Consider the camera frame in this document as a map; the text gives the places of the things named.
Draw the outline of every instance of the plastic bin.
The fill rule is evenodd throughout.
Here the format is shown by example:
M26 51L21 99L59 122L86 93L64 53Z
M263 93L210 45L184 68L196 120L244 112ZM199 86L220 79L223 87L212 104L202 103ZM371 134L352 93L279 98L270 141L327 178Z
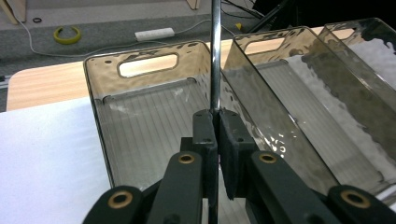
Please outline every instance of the plastic bin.
M223 72L261 148L281 154L312 189L327 193L334 184L323 163L335 184L374 195L394 183L392 148L378 144L355 114L377 120L373 111L388 109L309 28L236 36ZM343 86L350 101L328 80ZM362 101L370 109L351 111L348 103Z
M395 160L396 32L380 19L370 18L326 24L319 38L355 76L350 80L334 76L332 81L324 77L326 84L344 99L366 132ZM349 86L355 88L344 91ZM348 97L353 91L361 92L358 103Z
M92 109L113 187L144 190L163 178L169 159L180 150L181 137L192 137L192 115L209 108L210 62L210 51L200 41L85 60ZM221 87L231 89L225 82ZM222 96L222 104L241 107L232 102L232 92ZM228 200L221 172L219 221L248 222L245 199Z

